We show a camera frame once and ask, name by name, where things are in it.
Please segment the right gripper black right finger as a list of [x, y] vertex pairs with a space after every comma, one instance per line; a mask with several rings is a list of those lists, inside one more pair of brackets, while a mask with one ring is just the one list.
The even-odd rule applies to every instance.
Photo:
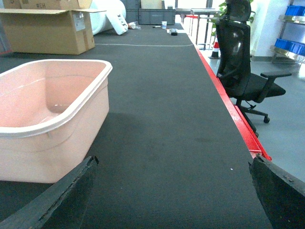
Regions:
[[274, 229], [305, 227], [305, 183], [262, 156], [249, 164], [257, 196]]

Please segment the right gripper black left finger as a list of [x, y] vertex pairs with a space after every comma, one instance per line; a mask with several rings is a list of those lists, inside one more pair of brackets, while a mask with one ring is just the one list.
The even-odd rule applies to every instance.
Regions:
[[99, 161], [90, 156], [0, 223], [2, 229], [81, 228]]

